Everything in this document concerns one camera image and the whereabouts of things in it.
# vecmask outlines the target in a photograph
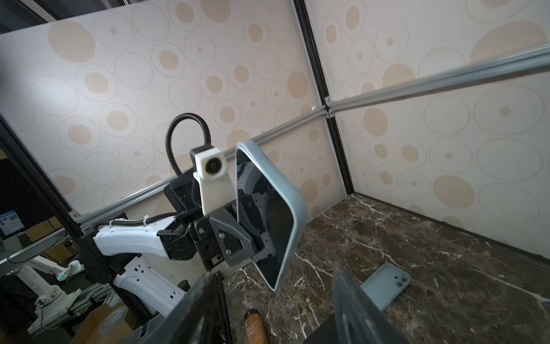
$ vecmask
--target cardboard box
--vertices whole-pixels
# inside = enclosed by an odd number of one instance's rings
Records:
[[[103,304],[80,325],[70,344],[114,344],[134,331],[136,319],[124,303]]]

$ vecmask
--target black vertical post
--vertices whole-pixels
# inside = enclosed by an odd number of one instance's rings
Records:
[[[313,77],[315,78],[315,83],[317,85],[317,91],[319,92],[319,97],[321,98],[322,104],[326,105],[325,97],[328,97],[330,94],[328,93],[327,82],[325,80],[321,59],[319,59],[319,51],[317,50],[317,45],[315,44],[315,36],[313,28],[311,27],[309,15],[307,14],[305,0],[294,0],[294,7],[296,8],[296,14],[298,15],[298,22],[300,23],[300,28],[304,37],[307,55],[309,56]],[[344,181],[345,190],[347,194],[352,194],[354,192],[353,182],[351,181],[348,162],[344,153],[344,145],[342,144],[340,132],[338,131],[336,118],[327,118],[327,125],[328,131],[331,135],[332,144],[334,146],[334,151],[336,153],[336,159],[338,160],[338,166],[340,167],[340,173],[342,174],[342,179]]]
[[[63,198],[55,185],[47,177],[40,165],[35,161],[17,135],[9,127],[0,114],[0,148],[8,156],[10,162],[21,175],[29,182],[36,194],[40,197],[39,203],[46,204],[52,213],[65,227],[73,239],[82,236],[80,226],[70,217],[72,207]]]

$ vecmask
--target white camera housing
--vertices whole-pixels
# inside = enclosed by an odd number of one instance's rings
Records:
[[[206,169],[208,162],[212,159],[219,159],[221,163],[221,167],[216,173],[209,173]],[[221,178],[227,174],[227,171],[229,170],[226,156],[219,150],[219,148],[216,147],[195,154],[195,164],[197,167],[197,174],[205,181],[214,181]]]

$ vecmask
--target phone camera lens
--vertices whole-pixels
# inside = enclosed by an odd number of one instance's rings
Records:
[[[216,174],[222,169],[222,161],[218,158],[210,159],[206,163],[206,172],[208,174]]]

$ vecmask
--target phone case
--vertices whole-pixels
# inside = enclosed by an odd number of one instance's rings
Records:
[[[385,263],[363,282],[361,289],[375,306],[383,311],[407,288],[410,282],[409,274],[393,264]]]

